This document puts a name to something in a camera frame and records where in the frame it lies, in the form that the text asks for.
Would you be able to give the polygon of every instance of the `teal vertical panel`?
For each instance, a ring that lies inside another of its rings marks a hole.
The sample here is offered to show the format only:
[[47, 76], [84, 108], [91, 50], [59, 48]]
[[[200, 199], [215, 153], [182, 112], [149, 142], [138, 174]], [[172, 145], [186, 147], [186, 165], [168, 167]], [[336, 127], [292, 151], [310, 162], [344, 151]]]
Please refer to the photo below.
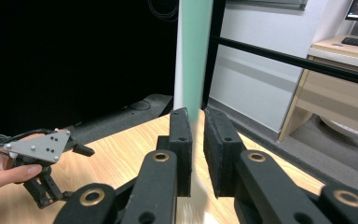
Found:
[[213, 0], [183, 0], [181, 6], [183, 104], [190, 122], [196, 123], [203, 92]]

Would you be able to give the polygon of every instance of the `gray floor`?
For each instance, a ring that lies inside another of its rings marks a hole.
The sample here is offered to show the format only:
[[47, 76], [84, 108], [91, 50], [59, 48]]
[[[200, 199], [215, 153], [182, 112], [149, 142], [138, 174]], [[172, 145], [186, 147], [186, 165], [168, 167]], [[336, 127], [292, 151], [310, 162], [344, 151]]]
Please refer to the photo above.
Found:
[[[83, 122], [68, 129], [81, 144], [118, 133], [157, 118], [171, 96], [153, 94], [111, 116]], [[302, 168], [324, 183], [344, 183], [358, 189], [358, 142], [319, 124], [314, 116], [284, 141], [245, 116], [211, 99], [208, 106], [225, 112], [239, 132]]]

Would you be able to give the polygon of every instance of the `wooden desk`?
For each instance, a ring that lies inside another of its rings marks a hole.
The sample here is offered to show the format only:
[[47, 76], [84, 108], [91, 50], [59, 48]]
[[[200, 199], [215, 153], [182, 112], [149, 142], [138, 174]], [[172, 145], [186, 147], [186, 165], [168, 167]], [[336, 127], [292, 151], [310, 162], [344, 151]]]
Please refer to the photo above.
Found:
[[[358, 71], [358, 47], [341, 44], [345, 36], [315, 43], [309, 59]], [[305, 69], [283, 123], [279, 140], [307, 122], [312, 114], [358, 131], [358, 84]]]
[[[169, 124], [167, 115], [92, 142], [88, 147], [96, 153], [90, 158], [73, 152], [63, 153], [60, 161], [52, 166], [52, 177], [62, 191], [75, 191], [90, 183], [105, 183], [117, 189], [138, 175], [145, 154], [156, 149], [158, 136], [169, 134]], [[193, 141], [197, 143], [197, 170], [210, 196], [206, 212], [219, 223], [239, 223], [233, 198], [216, 200], [213, 196], [202, 148], [203, 124], [204, 113], [200, 111], [197, 139]], [[248, 149], [269, 153], [300, 187], [315, 194], [320, 193], [323, 183], [245, 136], [241, 135], [241, 138]], [[23, 185], [10, 184], [0, 188], [0, 223], [52, 223], [63, 205], [64, 202], [56, 202], [39, 209]]]

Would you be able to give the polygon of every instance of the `human hand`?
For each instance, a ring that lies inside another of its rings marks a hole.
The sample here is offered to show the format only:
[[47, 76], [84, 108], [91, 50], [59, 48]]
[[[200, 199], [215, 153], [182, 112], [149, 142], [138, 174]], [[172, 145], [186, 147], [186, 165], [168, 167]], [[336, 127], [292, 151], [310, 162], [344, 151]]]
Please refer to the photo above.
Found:
[[[40, 134], [32, 134], [23, 139], [33, 138], [38, 135]], [[10, 169], [11, 160], [9, 156], [0, 153], [0, 188], [10, 183], [27, 181], [42, 171], [42, 166], [38, 164], [23, 165]]]

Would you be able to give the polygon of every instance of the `white wall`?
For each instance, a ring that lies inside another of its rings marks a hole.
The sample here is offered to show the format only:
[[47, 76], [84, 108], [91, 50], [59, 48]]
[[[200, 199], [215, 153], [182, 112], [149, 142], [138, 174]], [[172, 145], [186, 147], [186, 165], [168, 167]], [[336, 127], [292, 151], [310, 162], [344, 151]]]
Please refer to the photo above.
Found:
[[[309, 0], [304, 11], [227, 3], [221, 36], [306, 58], [315, 41], [348, 32], [341, 23], [350, 2]], [[301, 72], [219, 46], [210, 97], [278, 133]]]

